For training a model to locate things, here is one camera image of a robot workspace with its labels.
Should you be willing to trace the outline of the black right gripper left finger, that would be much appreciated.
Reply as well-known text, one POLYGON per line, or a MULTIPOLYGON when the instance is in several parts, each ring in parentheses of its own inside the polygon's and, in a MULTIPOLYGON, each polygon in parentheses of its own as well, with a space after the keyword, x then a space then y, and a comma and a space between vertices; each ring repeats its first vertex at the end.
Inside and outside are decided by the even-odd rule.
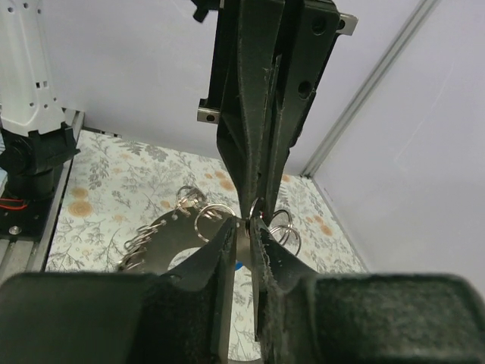
POLYGON ((226 363, 236 221, 162 274, 23 273, 1 287, 3 363, 226 363))

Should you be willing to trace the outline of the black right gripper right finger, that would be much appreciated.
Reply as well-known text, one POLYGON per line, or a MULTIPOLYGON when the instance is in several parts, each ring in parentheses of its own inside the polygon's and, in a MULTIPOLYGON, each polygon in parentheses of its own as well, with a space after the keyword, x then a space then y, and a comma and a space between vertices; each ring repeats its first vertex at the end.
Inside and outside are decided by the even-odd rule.
POLYGON ((484 303, 449 274, 320 274, 249 223, 266 363, 482 363, 484 303))

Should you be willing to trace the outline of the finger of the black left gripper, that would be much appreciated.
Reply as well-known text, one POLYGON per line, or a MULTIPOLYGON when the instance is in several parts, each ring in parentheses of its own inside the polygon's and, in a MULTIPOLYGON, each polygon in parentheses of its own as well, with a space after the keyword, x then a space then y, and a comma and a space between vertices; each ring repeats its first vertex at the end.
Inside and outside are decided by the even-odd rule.
POLYGON ((264 218, 274 213, 283 169, 302 131, 335 43, 340 13, 332 1, 285 1, 274 55, 271 132, 264 218))
POLYGON ((235 1, 235 31, 217 128, 217 147, 242 215, 266 194, 274 48, 279 1, 235 1))

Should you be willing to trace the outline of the large silver keyring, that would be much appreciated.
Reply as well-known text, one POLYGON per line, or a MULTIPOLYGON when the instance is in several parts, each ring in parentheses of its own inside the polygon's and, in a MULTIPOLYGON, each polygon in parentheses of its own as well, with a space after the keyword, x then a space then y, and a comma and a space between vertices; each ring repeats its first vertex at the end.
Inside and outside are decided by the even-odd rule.
MULTIPOLYGON (((222 203, 209 203, 206 195, 190 185, 177 191, 175 209, 136 229, 136 234, 124 243, 125 253, 117 263, 117 271, 164 274, 180 262, 173 261, 183 252, 194 253, 219 231, 228 219, 237 218, 236 262, 252 270, 249 243, 249 219, 264 217, 264 200, 257 198, 247 218, 238 218, 234 210, 222 203)), ((278 209, 270 218, 269 232, 282 247, 296 245, 298 256, 302 238, 286 209, 278 209)))

